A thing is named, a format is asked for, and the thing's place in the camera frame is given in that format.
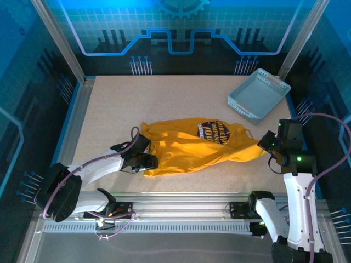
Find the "blue wall panel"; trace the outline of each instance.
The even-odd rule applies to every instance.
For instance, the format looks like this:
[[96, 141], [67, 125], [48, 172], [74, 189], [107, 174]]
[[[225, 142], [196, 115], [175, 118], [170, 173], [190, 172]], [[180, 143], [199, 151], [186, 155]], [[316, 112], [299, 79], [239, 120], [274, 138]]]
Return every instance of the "blue wall panel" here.
[[313, 4], [49, 1], [88, 75], [149, 74], [146, 61], [133, 60], [138, 56], [147, 56], [158, 75], [249, 75], [256, 67], [277, 73]]
[[76, 84], [30, 1], [0, 1], [0, 261], [16, 262]]

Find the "metal frame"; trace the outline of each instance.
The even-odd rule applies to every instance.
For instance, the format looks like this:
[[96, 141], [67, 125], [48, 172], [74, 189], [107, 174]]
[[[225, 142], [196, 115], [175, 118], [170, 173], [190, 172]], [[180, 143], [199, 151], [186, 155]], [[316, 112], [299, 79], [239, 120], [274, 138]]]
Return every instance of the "metal frame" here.
[[45, 1], [31, 0], [31, 2], [34, 5], [34, 7], [37, 9], [39, 16], [43, 20], [46, 28], [48, 29], [48, 31], [50, 32], [50, 35], [54, 39], [54, 42], [60, 49], [67, 64], [71, 68], [73, 74], [75, 75], [79, 83], [83, 85], [86, 80], [86, 76], [81, 66], [79, 65], [79, 62], [76, 56], [74, 55], [67, 39], [65, 38], [64, 33], [59, 27], [59, 24], [57, 23], [50, 8], [48, 7]]
[[72, 163], [87, 112], [90, 95], [93, 91], [94, 82], [95, 78], [87, 78], [84, 85], [78, 87], [76, 91], [77, 96], [73, 101], [73, 105], [71, 105], [72, 111], [66, 116], [66, 118], [69, 118], [67, 126], [63, 127], [61, 131], [61, 136], [63, 138], [60, 140], [61, 143], [56, 147], [52, 164], [60, 162], [64, 165], [70, 165]]
[[[114, 193], [121, 202], [133, 202], [135, 222], [126, 229], [128, 233], [232, 233], [250, 235], [247, 225], [261, 220], [232, 220], [225, 211], [228, 202], [247, 200], [245, 193]], [[287, 204], [285, 193], [274, 194], [278, 207]], [[319, 229], [325, 248], [333, 254], [335, 263], [346, 262], [337, 238], [327, 204], [317, 201]], [[121, 219], [115, 232], [126, 223]], [[36, 218], [27, 232], [18, 263], [33, 263], [43, 233], [93, 233], [95, 220], [85, 220], [82, 214], [69, 217], [61, 223]]]
[[310, 38], [314, 28], [324, 13], [325, 8], [330, 0], [317, 0], [311, 9], [306, 21], [304, 22], [299, 34], [297, 35], [289, 53], [287, 54], [283, 65], [279, 69], [278, 76], [284, 80], [299, 56], [301, 50], [305, 46], [307, 40]]

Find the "perforated basket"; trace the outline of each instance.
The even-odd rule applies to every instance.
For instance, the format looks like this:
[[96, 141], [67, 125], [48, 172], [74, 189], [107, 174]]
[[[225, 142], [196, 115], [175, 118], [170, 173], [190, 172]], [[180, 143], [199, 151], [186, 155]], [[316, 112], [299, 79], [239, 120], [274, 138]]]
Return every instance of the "perforated basket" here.
[[228, 105], [257, 125], [290, 90], [284, 81], [259, 68], [230, 93]]

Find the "navy blue circular logo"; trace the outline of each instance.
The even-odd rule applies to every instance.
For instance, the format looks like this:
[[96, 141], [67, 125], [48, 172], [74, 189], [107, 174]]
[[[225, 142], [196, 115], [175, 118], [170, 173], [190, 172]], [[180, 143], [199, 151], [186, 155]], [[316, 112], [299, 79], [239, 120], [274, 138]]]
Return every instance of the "navy blue circular logo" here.
[[221, 121], [199, 123], [197, 135], [208, 141], [227, 145], [230, 137], [229, 129]]

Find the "wire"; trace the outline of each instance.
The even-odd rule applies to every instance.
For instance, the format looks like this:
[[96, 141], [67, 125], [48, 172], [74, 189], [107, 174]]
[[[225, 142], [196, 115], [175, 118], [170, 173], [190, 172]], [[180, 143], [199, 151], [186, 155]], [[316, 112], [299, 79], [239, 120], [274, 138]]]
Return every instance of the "wire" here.
[[[137, 130], [137, 134], [135, 135], [135, 137], [133, 137], [133, 131], [134, 130]], [[131, 130], [131, 135], [132, 135], [132, 142], [131, 144], [126, 147], [125, 149], [123, 149], [122, 151], [119, 151], [119, 152], [116, 152], [116, 153], [112, 153], [110, 155], [106, 155], [106, 156], [100, 156], [100, 157], [97, 157], [95, 159], [91, 159], [89, 161], [87, 161], [86, 163], [82, 164], [81, 166], [77, 167], [76, 169], [74, 169], [72, 172], [70, 172], [66, 177], [63, 178], [63, 180], [57, 185], [57, 187], [55, 188], [55, 190], [53, 191], [52, 195], [50, 196], [47, 204], [45, 205], [44, 207], [44, 211], [43, 211], [43, 218], [45, 219], [48, 219], [49, 216], [47, 216], [47, 212], [49, 210], [49, 207], [51, 205], [51, 203], [53, 202], [55, 196], [57, 195], [57, 193], [59, 192], [59, 190], [61, 189], [61, 187], [63, 187], [66, 183], [66, 181], [72, 176], [74, 175], [74, 173], [80, 171], [81, 169], [83, 169], [84, 167], [94, 163], [94, 162], [97, 162], [101, 159], [106, 159], [106, 158], [110, 158], [110, 157], [113, 157], [113, 156], [117, 156], [117, 155], [121, 155], [122, 153], [128, 151], [130, 148], [133, 147], [133, 145], [137, 142], [138, 140], [138, 137], [139, 137], [139, 134], [140, 134], [140, 130], [138, 127], [133, 127], [132, 130]]]
[[116, 233], [113, 233], [111, 235], [106, 235], [105, 237], [103, 237], [103, 235], [98, 235], [98, 233], [95, 233], [95, 235], [97, 235], [99, 238], [103, 238], [103, 239], [109, 239], [111, 237], [117, 236], [119, 233], [121, 233], [124, 229], [126, 229], [126, 227], [133, 221], [133, 219], [135, 218], [136, 213], [132, 213], [132, 218], [120, 229], [118, 230]]
[[88, 213], [90, 213], [90, 215], [94, 215], [94, 216], [97, 216], [98, 218], [102, 218], [102, 219], [118, 219], [118, 218], [123, 218], [125, 216], [129, 216], [129, 215], [135, 214], [135, 212], [128, 212], [128, 213], [125, 213], [125, 214], [115, 215], [115, 216], [103, 216], [103, 215], [100, 215], [100, 214], [92, 212], [92, 211], [90, 211]]
[[284, 173], [278, 173], [277, 171], [273, 170], [272, 167], [270, 166], [270, 161], [274, 158], [274, 155], [271, 155], [268, 160], [268, 167], [272, 170], [273, 173], [275, 174], [284, 174]]
[[317, 112], [306, 113], [303, 115], [299, 115], [293, 119], [299, 119], [299, 118], [309, 117], [309, 116], [322, 116], [322, 117], [330, 118], [330, 119], [337, 121], [338, 123], [340, 123], [341, 125], [343, 125], [345, 127], [345, 130], [347, 131], [348, 136], [349, 136], [349, 140], [350, 140], [349, 149], [348, 149], [347, 153], [344, 155], [344, 157], [342, 157], [336, 164], [334, 164], [331, 167], [329, 167], [328, 169], [322, 171], [319, 175], [317, 175], [315, 178], [313, 178], [313, 180], [308, 185], [307, 190], [306, 190], [305, 203], [306, 203], [307, 221], [308, 221], [309, 239], [310, 239], [310, 242], [309, 242], [309, 244], [310, 244], [309, 262], [313, 263], [314, 262], [314, 234], [313, 234], [312, 213], [311, 213], [311, 207], [310, 207], [310, 201], [309, 201], [310, 198], [308, 198], [308, 197], [310, 197], [312, 187], [314, 186], [314, 184], [317, 182], [318, 179], [320, 179], [322, 176], [326, 175], [330, 171], [337, 168], [339, 165], [341, 165], [347, 159], [347, 157], [350, 156], [350, 154], [351, 154], [351, 130], [347, 126], [347, 124], [345, 122], [343, 122], [342, 120], [340, 120], [339, 118], [336, 118], [332, 115], [325, 114], [325, 113], [317, 113]]
[[230, 214], [230, 211], [227, 211], [227, 207], [230, 205], [230, 203], [228, 203], [225, 207], [224, 207], [224, 211], [227, 213], [227, 214]]
[[283, 211], [287, 207], [288, 207], [288, 205], [286, 204], [286, 205], [282, 206], [281, 208], [279, 208], [279, 211]]

